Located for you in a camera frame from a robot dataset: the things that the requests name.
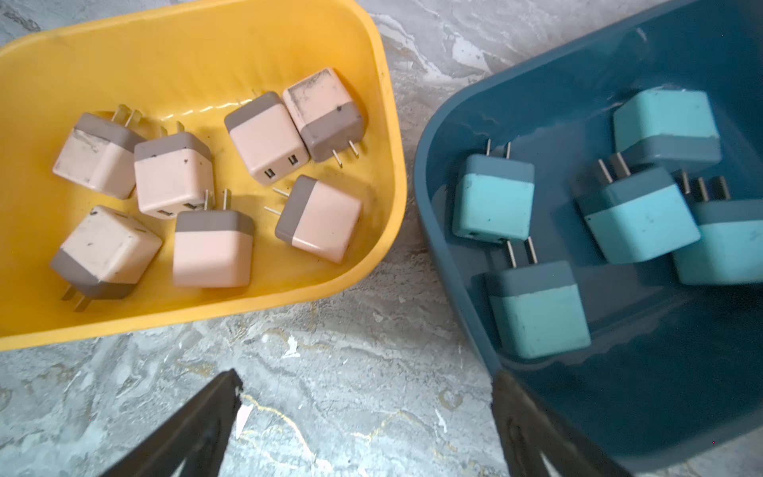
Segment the yellow plastic tray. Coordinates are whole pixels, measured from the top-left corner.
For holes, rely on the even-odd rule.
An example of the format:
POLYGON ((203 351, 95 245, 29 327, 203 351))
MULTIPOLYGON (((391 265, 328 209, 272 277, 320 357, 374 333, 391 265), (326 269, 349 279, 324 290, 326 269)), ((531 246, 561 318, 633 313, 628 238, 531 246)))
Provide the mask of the yellow plastic tray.
POLYGON ((365 278, 403 222, 407 171, 395 94, 381 36, 353 1, 198 1, 16 40, 1 51, 1 347, 30 348, 312 301, 365 278), (359 198, 363 213, 341 264, 288 246, 274 234, 277 188, 252 180, 225 116, 266 91, 336 71, 366 121, 355 151, 304 173, 359 198), (51 259, 99 205, 121 201, 53 172, 79 117, 138 109, 140 134, 182 123, 215 159, 219 190, 256 224, 252 281, 244 288, 180 288, 172 282, 174 225, 146 218, 163 246, 135 292, 77 311, 51 259))

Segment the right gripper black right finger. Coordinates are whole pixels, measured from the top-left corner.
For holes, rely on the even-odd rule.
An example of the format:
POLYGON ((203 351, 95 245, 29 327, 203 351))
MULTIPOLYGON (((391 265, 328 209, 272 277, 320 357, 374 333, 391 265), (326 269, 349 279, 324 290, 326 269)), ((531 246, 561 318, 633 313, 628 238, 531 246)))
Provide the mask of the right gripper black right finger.
POLYGON ((629 476, 508 370, 493 380, 492 414, 512 476, 629 476))

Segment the teal plug top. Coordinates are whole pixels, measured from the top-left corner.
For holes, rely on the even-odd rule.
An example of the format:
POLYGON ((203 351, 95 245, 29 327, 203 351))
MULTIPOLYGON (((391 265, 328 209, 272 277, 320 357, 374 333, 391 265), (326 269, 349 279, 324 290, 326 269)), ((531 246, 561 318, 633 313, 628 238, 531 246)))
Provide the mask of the teal plug top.
POLYGON ((591 335, 577 281, 566 260, 541 264, 531 238, 520 268, 510 240, 510 267, 484 275, 503 349, 532 360, 587 348, 591 335))

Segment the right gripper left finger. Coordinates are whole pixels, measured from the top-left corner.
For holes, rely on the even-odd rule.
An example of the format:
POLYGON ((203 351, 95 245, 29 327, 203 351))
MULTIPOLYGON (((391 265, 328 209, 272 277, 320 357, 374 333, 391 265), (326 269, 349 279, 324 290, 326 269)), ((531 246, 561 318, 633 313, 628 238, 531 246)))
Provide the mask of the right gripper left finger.
POLYGON ((238 373, 218 374, 105 476, 217 476, 244 388, 238 373))

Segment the pink plug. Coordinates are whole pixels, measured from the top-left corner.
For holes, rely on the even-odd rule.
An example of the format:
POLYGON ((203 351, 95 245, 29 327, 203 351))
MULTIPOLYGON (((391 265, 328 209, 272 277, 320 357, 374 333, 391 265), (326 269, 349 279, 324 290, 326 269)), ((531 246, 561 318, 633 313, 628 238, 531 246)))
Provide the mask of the pink plug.
POLYGON ((93 207, 54 255, 51 269, 69 287, 62 299, 81 294, 75 311, 93 300, 122 299, 137 286, 163 240, 135 218, 93 207))
POLYGON ((110 119, 85 112, 71 130, 53 173, 109 197, 126 200, 135 188, 134 150, 145 141, 138 109, 119 105, 110 119))
POLYGON ((275 91, 230 112, 224 123, 248 174, 262 186, 273 184, 310 161, 291 115, 275 91))
POLYGON ((300 175, 287 198, 274 234, 294 248, 334 264, 343 262, 363 210, 362 202, 331 185, 300 175))
POLYGON ((182 212, 176 218, 172 277, 179 287, 234 288, 250 284, 254 220, 230 207, 182 212))
POLYGON ((334 158, 343 167, 339 153, 346 149, 356 157, 360 156, 365 119, 332 68, 325 68, 288 87, 283 91, 282 99, 315 162, 334 158))
POLYGON ((214 194, 213 155, 196 135, 177 124, 173 134, 135 146, 134 173, 139 211, 159 220, 202 208, 214 194))

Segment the teal plug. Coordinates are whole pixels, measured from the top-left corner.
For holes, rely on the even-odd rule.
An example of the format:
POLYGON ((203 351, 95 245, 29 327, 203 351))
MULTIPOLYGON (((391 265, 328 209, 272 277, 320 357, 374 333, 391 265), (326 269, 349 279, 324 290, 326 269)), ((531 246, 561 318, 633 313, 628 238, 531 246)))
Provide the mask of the teal plug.
POLYGON ((631 169, 654 165, 693 173, 721 161, 720 134, 704 91, 640 91, 614 111, 613 131, 615 151, 631 169))
POLYGON ((541 264, 531 238, 520 268, 510 240, 510 267, 484 275, 503 349, 532 360, 587 348, 591 335, 577 281, 566 260, 541 264))
POLYGON ((697 178, 689 205, 701 238, 672 253, 683 285, 762 282, 762 200, 733 199, 723 176, 697 178))
POLYGON ((466 158, 455 190, 455 236, 494 244, 530 238, 536 167, 511 154, 507 144, 501 156, 486 151, 466 158))
POLYGON ((610 264, 637 264, 697 242, 699 226, 673 175, 632 171, 622 155, 597 161, 598 186, 578 197, 585 224, 610 264))

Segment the pink plug bottom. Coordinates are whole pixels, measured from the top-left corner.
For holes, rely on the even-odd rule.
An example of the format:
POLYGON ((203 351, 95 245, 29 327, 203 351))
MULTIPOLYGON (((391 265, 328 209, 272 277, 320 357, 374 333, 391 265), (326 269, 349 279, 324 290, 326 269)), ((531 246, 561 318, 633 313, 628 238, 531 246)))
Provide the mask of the pink plug bottom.
POLYGON ((81 294, 75 311, 93 300, 122 299, 137 286, 163 240, 135 218, 93 207, 54 255, 51 269, 69 287, 62 299, 81 294))

